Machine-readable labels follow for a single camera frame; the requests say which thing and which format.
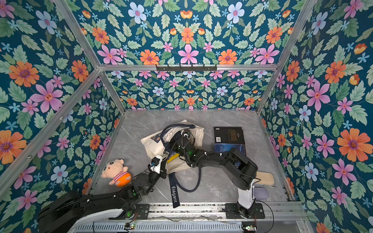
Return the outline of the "cream canvas tote bag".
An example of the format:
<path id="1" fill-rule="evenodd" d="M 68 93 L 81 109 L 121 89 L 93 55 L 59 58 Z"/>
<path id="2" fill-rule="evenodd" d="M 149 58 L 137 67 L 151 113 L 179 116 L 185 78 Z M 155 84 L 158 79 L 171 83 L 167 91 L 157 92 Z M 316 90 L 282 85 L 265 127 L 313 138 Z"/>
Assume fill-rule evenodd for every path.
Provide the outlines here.
<path id="1" fill-rule="evenodd" d="M 202 146 L 204 138 L 204 128 L 183 120 L 180 123 L 171 124 L 165 127 L 165 129 L 141 139 L 141 143 L 145 147 L 148 157 L 152 159 L 153 157 L 160 155 L 164 159 L 168 160 L 172 155 L 176 154 L 172 151 L 171 140 L 175 134 L 177 134 L 178 132 L 182 132 L 183 130 L 190 130 L 192 132 L 193 136 L 196 139 L 195 147 L 200 148 Z M 179 190 L 182 190 L 186 193 L 193 193 L 200 186 L 202 177 L 201 168 L 198 169 L 198 180 L 194 188 L 187 189 L 180 184 L 175 176 L 175 173 L 188 169 L 190 169 L 190 166 L 188 166 L 186 162 L 182 161 L 179 158 L 176 158 L 175 160 L 166 164 L 167 176 L 170 182 L 173 208 L 177 208 L 180 206 L 180 199 L 178 195 Z"/>

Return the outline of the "blue green spine book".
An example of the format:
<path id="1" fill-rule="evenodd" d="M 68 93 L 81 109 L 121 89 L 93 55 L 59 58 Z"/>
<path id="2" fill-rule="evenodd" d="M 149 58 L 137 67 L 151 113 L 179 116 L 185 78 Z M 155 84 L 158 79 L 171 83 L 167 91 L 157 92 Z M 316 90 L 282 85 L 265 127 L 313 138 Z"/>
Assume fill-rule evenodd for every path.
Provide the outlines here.
<path id="1" fill-rule="evenodd" d="M 238 151 L 243 153 L 245 156 L 247 155 L 244 144 L 215 143 L 213 151 L 216 153 L 223 153 L 226 151 L 230 151 L 232 148 L 237 149 Z"/>

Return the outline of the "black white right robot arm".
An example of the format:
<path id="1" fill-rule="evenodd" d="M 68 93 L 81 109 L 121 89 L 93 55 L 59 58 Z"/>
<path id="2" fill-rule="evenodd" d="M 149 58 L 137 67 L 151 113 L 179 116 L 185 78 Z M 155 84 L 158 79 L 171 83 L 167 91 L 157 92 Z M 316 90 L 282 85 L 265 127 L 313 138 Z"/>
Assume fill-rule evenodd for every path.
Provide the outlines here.
<path id="1" fill-rule="evenodd" d="M 191 136 L 189 130 L 177 133 L 169 142 L 165 142 L 166 151 L 179 154 L 190 168 L 198 168 L 199 171 L 204 167 L 222 169 L 238 188 L 237 211 L 233 211 L 233 213 L 245 218 L 251 217 L 254 214 L 254 185 L 257 181 L 257 165 L 236 148 L 225 152 L 198 149 L 191 141 Z"/>

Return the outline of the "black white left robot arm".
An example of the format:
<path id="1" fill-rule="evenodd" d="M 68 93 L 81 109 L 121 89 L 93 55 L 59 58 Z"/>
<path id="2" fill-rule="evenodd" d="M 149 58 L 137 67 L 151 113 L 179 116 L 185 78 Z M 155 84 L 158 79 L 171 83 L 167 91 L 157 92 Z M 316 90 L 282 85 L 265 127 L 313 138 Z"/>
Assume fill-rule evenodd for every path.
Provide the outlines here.
<path id="1" fill-rule="evenodd" d="M 71 191 L 64 194 L 42 208 L 37 218 L 39 232 L 66 233 L 87 217 L 97 216 L 101 220 L 127 216 L 153 190 L 160 178 L 166 178 L 166 164 L 166 159 L 154 157 L 144 172 L 136 175 L 129 185 L 116 192 L 81 195 Z"/>

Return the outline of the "yellow spine book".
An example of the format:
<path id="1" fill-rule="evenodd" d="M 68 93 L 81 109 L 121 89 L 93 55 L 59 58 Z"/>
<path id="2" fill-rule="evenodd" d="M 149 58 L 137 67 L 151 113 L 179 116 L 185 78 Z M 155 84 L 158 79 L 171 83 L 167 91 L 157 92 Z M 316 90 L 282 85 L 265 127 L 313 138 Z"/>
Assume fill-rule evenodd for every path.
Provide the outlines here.
<path id="1" fill-rule="evenodd" d="M 167 163 L 170 163 L 171 161 L 175 160 L 175 159 L 178 158 L 178 157 L 179 157 L 179 154 L 178 154 L 178 153 L 172 155 L 172 156 L 168 159 Z"/>

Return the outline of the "pink plush pig toy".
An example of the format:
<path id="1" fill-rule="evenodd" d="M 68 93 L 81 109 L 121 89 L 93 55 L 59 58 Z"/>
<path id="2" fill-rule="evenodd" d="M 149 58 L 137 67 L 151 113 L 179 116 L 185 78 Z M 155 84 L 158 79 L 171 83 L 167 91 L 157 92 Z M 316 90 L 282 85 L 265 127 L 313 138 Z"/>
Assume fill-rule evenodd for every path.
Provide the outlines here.
<path id="1" fill-rule="evenodd" d="M 132 175 L 128 167 L 124 165 L 123 159 L 115 159 L 107 163 L 102 170 L 101 177 L 111 179 L 109 184 L 117 187 L 125 187 L 132 180 Z"/>

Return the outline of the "beige sponge block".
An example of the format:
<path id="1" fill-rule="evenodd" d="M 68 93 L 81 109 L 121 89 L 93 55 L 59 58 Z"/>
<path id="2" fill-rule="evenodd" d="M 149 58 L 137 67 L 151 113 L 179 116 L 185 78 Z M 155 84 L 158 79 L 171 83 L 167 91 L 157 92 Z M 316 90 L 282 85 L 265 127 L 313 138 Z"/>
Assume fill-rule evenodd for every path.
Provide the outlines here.
<path id="1" fill-rule="evenodd" d="M 274 186 L 275 179 L 271 173 L 258 171 L 256 173 L 256 184 Z"/>

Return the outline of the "purple flat pad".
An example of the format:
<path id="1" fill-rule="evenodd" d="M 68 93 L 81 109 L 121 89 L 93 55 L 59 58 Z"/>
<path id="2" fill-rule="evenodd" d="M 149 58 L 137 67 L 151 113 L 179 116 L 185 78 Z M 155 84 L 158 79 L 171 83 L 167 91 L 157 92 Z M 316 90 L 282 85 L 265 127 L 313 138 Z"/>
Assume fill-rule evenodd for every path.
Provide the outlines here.
<path id="1" fill-rule="evenodd" d="M 254 187 L 254 197 L 257 200 L 266 200 L 270 197 L 270 194 L 265 187 Z"/>

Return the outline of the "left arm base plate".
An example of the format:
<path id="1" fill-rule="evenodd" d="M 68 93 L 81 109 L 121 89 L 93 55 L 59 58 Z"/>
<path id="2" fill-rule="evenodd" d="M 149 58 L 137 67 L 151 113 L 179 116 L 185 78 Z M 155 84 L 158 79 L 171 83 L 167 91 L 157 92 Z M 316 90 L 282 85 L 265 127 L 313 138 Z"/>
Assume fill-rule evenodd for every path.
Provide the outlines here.
<path id="1" fill-rule="evenodd" d="M 128 211 L 125 212 L 124 219 L 146 220 L 148 219 L 149 212 L 149 204 L 136 204 L 135 206 L 131 207 Z"/>

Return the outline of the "aluminium front rail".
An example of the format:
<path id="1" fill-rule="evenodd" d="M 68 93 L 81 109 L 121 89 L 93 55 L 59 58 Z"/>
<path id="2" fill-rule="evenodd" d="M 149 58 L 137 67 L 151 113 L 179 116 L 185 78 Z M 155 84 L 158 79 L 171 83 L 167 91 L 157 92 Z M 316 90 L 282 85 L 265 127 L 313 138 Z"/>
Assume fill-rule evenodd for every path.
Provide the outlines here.
<path id="1" fill-rule="evenodd" d="M 226 203 L 150 203 L 146 220 L 87 217 L 70 233 L 312 233 L 311 223 L 299 202 L 258 202 L 264 219 L 227 219 Z"/>

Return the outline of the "metal hook rail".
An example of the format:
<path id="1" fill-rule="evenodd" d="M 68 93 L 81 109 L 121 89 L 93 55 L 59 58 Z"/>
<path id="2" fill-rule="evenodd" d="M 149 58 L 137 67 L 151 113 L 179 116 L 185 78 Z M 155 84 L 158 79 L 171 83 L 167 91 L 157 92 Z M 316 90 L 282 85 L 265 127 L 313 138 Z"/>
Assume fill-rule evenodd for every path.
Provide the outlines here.
<path id="1" fill-rule="evenodd" d="M 217 71 L 216 65 L 156 65 L 156 71 L 174 71 L 174 72 L 184 72 L 184 71 Z"/>

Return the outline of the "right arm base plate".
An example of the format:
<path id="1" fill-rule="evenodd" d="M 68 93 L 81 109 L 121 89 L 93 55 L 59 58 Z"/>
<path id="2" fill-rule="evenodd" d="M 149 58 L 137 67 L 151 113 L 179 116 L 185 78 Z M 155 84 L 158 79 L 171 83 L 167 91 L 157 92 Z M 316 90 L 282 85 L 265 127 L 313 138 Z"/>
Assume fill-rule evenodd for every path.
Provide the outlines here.
<path id="1" fill-rule="evenodd" d="M 263 205 L 254 203 L 249 209 L 244 208 L 238 203 L 226 203 L 223 211 L 227 219 L 264 219 L 265 213 Z"/>

